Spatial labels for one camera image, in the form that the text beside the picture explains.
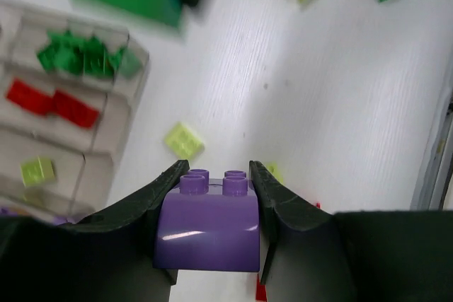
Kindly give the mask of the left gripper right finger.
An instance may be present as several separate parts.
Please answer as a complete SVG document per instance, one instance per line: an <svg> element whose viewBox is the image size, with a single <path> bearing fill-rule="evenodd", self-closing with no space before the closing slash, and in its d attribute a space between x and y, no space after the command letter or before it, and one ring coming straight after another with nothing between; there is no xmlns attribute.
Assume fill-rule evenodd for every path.
<svg viewBox="0 0 453 302"><path fill-rule="evenodd" d="M450 211L329 214L249 163L269 301L451 301Z"/></svg>

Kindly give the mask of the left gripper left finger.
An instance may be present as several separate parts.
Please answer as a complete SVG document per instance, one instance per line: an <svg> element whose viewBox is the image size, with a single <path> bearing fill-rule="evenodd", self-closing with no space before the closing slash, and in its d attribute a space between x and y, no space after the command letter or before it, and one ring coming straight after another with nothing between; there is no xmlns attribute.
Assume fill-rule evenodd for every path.
<svg viewBox="0 0 453 302"><path fill-rule="evenodd" d="M154 268L154 238L163 200L188 170L176 161L76 224L1 218L1 300L168 301L177 274Z"/></svg>

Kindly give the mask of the red tall lego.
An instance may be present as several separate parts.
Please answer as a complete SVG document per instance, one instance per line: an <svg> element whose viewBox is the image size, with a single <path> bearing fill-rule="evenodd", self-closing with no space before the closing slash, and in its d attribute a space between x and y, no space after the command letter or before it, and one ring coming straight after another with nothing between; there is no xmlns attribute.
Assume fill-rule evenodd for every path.
<svg viewBox="0 0 453 302"><path fill-rule="evenodd" d="M264 284L261 284L260 277L257 275L256 277L256 301L258 302L267 302L267 294L266 294L266 287Z"/></svg>

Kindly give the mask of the purple curved lego block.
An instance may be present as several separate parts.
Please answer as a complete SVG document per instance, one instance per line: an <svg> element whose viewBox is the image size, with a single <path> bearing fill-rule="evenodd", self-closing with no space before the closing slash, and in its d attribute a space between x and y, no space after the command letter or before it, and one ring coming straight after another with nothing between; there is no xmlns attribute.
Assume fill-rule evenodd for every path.
<svg viewBox="0 0 453 302"><path fill-rule="evenodd" d="M189 170L161 206L154 266L258 272L259 224L258 198L245 172L228 170L216 179L208 170Z"/></svg>

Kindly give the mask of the purple round lego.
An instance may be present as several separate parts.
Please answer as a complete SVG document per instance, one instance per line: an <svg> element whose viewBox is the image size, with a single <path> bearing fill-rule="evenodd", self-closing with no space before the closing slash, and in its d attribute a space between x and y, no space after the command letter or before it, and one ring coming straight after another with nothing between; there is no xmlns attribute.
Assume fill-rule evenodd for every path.
<svg viewBox="0 0 453 302"><path fill-rule="evenodd" d="M17 209L14 209L11 207L1 207L0 214L2 216L20 216L21 215L21 213Z"/></svg>

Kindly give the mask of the red lego piece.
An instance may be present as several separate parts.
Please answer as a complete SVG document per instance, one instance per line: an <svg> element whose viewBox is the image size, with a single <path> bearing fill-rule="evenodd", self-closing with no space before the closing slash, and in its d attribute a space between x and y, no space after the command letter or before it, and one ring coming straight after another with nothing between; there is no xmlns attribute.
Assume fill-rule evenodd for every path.
<svg viewBox="0 0 453 302"><path fill-rule="evenodd" d="M22 109L39 116L50 115L54 112L53 97L51 95L29 86L19 79L13 80L6 93L6 98Z"/></svg>

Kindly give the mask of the red round lego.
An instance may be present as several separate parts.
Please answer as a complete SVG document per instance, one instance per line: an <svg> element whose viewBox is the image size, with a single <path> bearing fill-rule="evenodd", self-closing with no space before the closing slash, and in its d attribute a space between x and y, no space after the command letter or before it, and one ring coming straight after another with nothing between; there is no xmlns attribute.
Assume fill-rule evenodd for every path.
<svg viewBox="0 0 453 302"><path fill-rule="evenodd" d="M100 115L97 109L61 90L54 92L53 103L56 115L84 129L91 129Z"/></svg>

